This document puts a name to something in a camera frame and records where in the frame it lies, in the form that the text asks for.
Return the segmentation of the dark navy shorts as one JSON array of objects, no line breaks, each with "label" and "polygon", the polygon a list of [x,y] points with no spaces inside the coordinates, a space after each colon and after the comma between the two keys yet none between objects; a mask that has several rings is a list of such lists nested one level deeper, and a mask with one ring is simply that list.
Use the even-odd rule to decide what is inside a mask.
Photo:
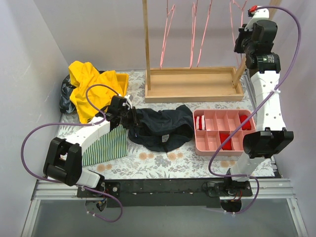
[{"label": "dark navy shorts", "polygon": [[194,137],[192,111],[181,105],[173,110],[136,109],[138,126],[128,130],[131,142],[153,152],[170,152]]}]

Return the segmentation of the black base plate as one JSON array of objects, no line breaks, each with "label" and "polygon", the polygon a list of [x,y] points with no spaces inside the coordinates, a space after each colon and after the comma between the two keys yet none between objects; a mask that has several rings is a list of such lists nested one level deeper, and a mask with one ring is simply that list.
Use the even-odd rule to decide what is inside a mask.
[{"label": "black base plate", "polygon": [[105,180],[99,191],[116,197],[124,207],[138,206],[206,206],[220,207],[220,197],[241,191],[251,197],[250,182],[229,181],[227,178],[182,179],[116,179]]}]

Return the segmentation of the wooden hanger rack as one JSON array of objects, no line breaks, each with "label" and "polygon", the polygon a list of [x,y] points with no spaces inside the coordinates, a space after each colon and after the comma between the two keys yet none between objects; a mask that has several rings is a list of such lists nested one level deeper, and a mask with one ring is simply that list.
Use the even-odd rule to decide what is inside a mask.
[{"label": "wooden hanger rack", "polygon": [[244,56],[235,67],[151,68],[147,1],[142,2],[145,31],[147,103],[241,101],[240,79],[246,70]]}]

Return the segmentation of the yellow plastic bin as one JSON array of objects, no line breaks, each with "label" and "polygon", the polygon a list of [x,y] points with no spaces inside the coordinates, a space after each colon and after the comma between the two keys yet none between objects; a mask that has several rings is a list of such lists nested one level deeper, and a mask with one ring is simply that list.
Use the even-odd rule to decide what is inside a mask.
[{"label": "yellow plastic bin", "polygon": [[117,80],[118,80],[118,84],[122,88],[122,92],[123,92],[122,96],[126,96],[127,88],[128,88],[129,74],[117,73]]}]

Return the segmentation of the green white striped cloth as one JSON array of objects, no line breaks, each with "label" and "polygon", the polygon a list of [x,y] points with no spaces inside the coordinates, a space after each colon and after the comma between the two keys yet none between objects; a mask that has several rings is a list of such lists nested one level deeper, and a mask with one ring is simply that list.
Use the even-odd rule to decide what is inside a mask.
[{"label": "green white striped cloth", "polygon": [[96,165],[127,155],[126,129],[119,125],[87,148],[82,155],[82,165]]}]

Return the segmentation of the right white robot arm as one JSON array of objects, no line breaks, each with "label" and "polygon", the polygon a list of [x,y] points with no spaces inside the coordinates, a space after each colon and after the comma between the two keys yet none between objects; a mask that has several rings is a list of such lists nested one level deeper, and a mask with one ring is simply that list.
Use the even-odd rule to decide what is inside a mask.
[{"label": "right white robot arm", "polygon": [[294,139],[294,133],[286,129],[283,121],[279,90],[275,88],[281,71],[279,56],[272,52],[276,34],[277,24],[271,20],[258,20],[239,29],[234,51],[245,54],[256,104],[263,106],[257,111],[256,131],[244,136],[244,151],[227,172],[229,177],[223,189],[229,196],[246,187],[250,175],[263,160],[280,153]]}]

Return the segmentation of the dark patterned garment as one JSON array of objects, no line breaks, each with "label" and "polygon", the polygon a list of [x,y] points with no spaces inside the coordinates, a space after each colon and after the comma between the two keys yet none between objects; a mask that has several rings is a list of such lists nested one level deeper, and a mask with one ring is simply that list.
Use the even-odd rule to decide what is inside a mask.
[{"label": "dark patterned garment", "polygon": [[70,96],[76,87],[71,84],[70,75],[67,75],[61,84],[61,94],[59,100],[60,112],[70,114],[76,110],[75,105],[70,100]]}]

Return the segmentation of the aluminium frame rail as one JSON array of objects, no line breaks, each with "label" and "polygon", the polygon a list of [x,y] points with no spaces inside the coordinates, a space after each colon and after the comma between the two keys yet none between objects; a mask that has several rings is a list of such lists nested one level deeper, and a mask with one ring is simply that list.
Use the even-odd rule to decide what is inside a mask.
[{"label": "aluminium frame rail", "polygon": [[[260,191],[257,199],[285,199],[290,208],[290,213],[300,237],[307,237],[308,233],[298,207],[297,197],[289,179],[260,178]],[[99,200],[99,197],[81,197],[81,188],[68,187],[46,181],[38,181],[31,198],[29,214],[22,231],[23,237],[29,237],[33,231],[35,219],[41,200]]]}]

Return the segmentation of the pink divided tray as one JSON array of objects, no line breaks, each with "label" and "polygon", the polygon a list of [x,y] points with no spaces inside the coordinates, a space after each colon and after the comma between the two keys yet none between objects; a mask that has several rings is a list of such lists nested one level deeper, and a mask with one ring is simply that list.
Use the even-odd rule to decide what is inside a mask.
[{"label": "pink divided tray", "polygon": [[[221,145],[219,133],[228,133],[229,135],[244,122],[251,114],[248,110],[195,110],[193,118],[196,116],[205,116],[206,130],[196,130],[195,124],[195,147],[199,156],[213,156]],[[244,136],[256,131],[254,119],[250,119],[241,129],[231,138],[232,150],[220,150],[218,156],[236,156],[243,153]]]}]

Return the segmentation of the pink hanger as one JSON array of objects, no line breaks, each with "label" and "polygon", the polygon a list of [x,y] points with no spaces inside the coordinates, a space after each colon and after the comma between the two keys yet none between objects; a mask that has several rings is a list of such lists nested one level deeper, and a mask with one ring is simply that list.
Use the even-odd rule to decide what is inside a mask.
[{"label": "pink hanger", "polygon": [[166,21],[165,21],[163,42],[162,42],[162,48],[161,48],[161,56],[160,56],[160,64],[159,64],[159,68],[160,69],[162,69],[162,67],[163,67],[164,56],[165,56],[165,51],[166,51],[167,38],[168,38],[168,35],[169,35],[169,31],[170,31],[171,23],[172,23],[172,20],[173,20],[174,11],[175,11],[175,5],[173,5],[169,9],[168,3],[169,3],[169,1],[166,1]]},{"label": "pink hanger", "polygon": [[243,25],[243,16],[244,10],[247,5],[248,0],[245,0],[243,5],[239,5],[236,0],[230,0],[229,2],[229,10],[230,10],[230,23],[231,23],[231,32],[232,32],[232,40],[233,40],[233,47],[236,44],[235,32],[234,32],[234,21],[233,21],[233,5],[235,5],[240,10],[240,26]]},{"label": "pink hanger", "polygon": [[204,31],[203,31],[203,35],[202,35],[202,39],[201,39],[201,45],[200,45],[200,49],[199,49],[199,55],[198,55],[196,67],[199,67],[199,64],[200,64],[201,55],[202,55],[202,49],[203,49],[204,40],[205,40],[205,35],[206,35],[206,32],[207,32],[209,18],[210,18],[210,13],[211,13],[211,9],[212,9],[212,3],[213,3],[213,0],[210,0],[209,7],[208,7],[208,12],[207,12],[207,18],[206,18],[206,22],[205,22],[205,27],[204,27]]},{"label": "pink hanger", "polygon": [[190,69],[193,66],[193,59],[194,59],[197,8],[198,8],[198,0],[193,2],[193,5],[192,5],[192,37],[191,37],[191,48],[190,48]]}]

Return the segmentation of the red folded cloth middle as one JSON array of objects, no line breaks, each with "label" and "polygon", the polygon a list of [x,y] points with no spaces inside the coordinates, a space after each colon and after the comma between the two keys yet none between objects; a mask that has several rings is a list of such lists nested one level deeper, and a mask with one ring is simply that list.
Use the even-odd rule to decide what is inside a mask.
[{"label": "red folded cloth middle", "polygon": [[222,133],[222,132],[219,133],[220,142],[222,144],[222,150],[224,151],[231,151],[233,149],[231,139],[225,142],[229,136],[230,135],[228,133]]}]

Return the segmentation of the yellow shirt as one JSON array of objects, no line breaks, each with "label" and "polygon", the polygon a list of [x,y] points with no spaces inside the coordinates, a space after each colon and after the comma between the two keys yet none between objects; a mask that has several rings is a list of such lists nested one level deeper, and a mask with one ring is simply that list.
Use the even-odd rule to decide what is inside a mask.
[{"label": "yellow shirt", "polygon": [[[105,71],[100,73],[90,62],[82,63],[74,61],[69,66],[70,83],[75,88],[70,95],[70,101],[74,104],[80,123],[89,123],[97,113],[89,102],[101,109],[110,104],[115,93],[106,87],[100,86],[104,84],[114,89],[120,95],[125,96],[126,92],[121,87],[116,71]],[[98,84],[98,86],[89,89],[90,86]]]}]

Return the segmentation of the red white folded cloth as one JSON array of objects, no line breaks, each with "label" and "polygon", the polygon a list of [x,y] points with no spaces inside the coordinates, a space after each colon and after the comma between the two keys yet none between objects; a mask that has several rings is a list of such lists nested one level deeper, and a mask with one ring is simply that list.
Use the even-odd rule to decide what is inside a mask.
[{"label": "red white folded cloth", "polygon": [[196,130],[206,130],[205,125],[205,116],[196,116],[194,117]]}]

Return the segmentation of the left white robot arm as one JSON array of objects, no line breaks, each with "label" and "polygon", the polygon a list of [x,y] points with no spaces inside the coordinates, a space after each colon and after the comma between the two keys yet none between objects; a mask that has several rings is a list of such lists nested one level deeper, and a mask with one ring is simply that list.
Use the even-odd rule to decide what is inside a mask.
[{"label": "left white robot arm", "polygon": [[54,138],[49,145],[43,173],[68,186],[87,186],[93,197],[101,197],[104,177],[87,169],[127,156],[124,122],[134,121],[131,95],[114,96],[106,117],[97,114],[87,126],[65,138]]}]

